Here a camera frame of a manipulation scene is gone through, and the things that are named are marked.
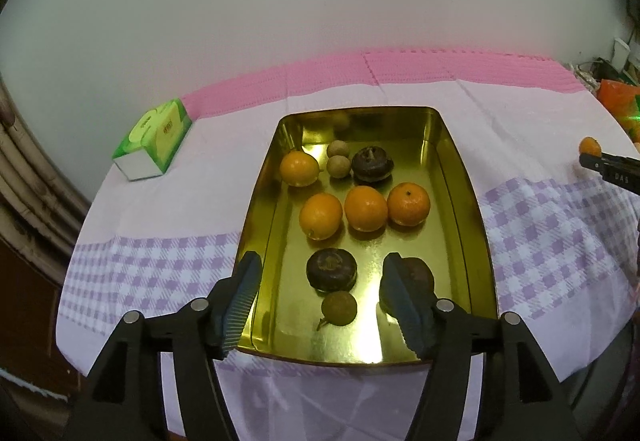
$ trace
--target silver screw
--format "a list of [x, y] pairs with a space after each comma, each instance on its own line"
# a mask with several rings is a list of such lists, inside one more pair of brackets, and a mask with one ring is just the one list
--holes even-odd
[[191, 302], [191, 309], [194, 311], [204, 311], [207, 307], [209, 307], [209, 302], [206, 298], [196, 298]]
[[504, 314], [504, 321], [508, 324], [511, 324], [512, 326], [516, 326], [520, 323], [520, 316], [509, 311], [508, 313]]
[[127, 311], [126, 313], [124, 313], [124, 316], [122, 317], [122, 319], [124, 320], [124, 323], [126, 324], [132, 324], [133, 322], [137, 322], [138, 318], [140, 318], [140, 313], [138, 313], [137, 311]]
[[436, 302], [436, 307], [445, 313], [449, 313], [453, 310], [453, 302], [446, 298], [441, 298]]

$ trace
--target tangerine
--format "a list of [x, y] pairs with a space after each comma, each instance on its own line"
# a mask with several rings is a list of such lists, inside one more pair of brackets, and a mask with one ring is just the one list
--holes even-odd
[[318, 179], [320, 166], [312, 155], [292, 150], [280, 162], [280, 175], [289, 186], [309, 186]]
[[386, 205], [391, 220], [406, 227], [423, 223], [431, 210], [427, 190], [415, 183], [400, 183], [394, 186], [386, 198]]
[[593, 137], [586, 137], [580, 141], [578, 151], [581, 154], [591, 154], [592, 156], [602, 156], [602, 148]]
[[344, 214], [357, 231], [376, 231], [386, 223], [388, 210], [385, 198], [375, 188], [354, 186], [344, 200]]
[[316, 194], [306, 200], [300, 210], [298, 221], [308, 238], [324, 241], [340, 228], [342, 205], [336, 196]]

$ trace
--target metal tray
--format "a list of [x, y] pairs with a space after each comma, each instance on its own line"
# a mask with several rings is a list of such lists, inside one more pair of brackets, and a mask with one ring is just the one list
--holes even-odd
[[[344, 202], [354, 180], [331, 179], [321, 171], [306, 188], [282, 182], [278, 167], [297, 148], [313, 155], [324, 169], [326, 147], [334, 139], [349, 143], [351, 154], [368, 145], [382, 146], [396, 164], [392, 176], [375, 185], [382, 195], [397, 183], [424, 186], [431, 212], [410, 231], [387, 225], [362, 234], [343, 226], [336, 235], [314, 243], [298, 225], [298, 213], [311, 195], [325, 191]], [[319, 331], [322, 297], [309, 286], [306, 261], [321, 247], [348, 250], [358, 263], [351, 294], [356, 319], [345, 327]], [[491, 259], [478, 202], [460, 155], [440, 114], [427, 107], [384, 106], [307, 112], [278, 124], [260, 170], [240, 238], [238, 257], [258, 252], [264, 263], [262, 283], [239, 343], [256, 355], [318, 365], [411, 363], [398, 323], [378, 304], [382, 262], [388, 253], [420, 257], [433, 271], [438, 297], [454, 300], [467, 312], [497, 317]]]

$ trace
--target tissue box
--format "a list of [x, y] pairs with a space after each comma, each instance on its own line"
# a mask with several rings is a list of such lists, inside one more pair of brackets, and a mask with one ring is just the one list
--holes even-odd
[[140, 118], [113, 153], [113, 162], [129, 181], [166, 172], [191, 126], [180, 100], [171, 100]]

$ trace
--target purple checkered pattern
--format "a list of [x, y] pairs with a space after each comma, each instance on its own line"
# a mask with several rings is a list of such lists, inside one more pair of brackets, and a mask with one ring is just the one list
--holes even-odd
[[622, 269], [636, 282], [640, 198], [601, 179], [511, 179], [479, 201], [500, 312], [538, 318]]
[[130, 309], [147, 317], [173, 313], [231, 274], [238, 240], [239, 233], [225, 233], [79, 244], [58, 312], [101, 334], [110, 334]]

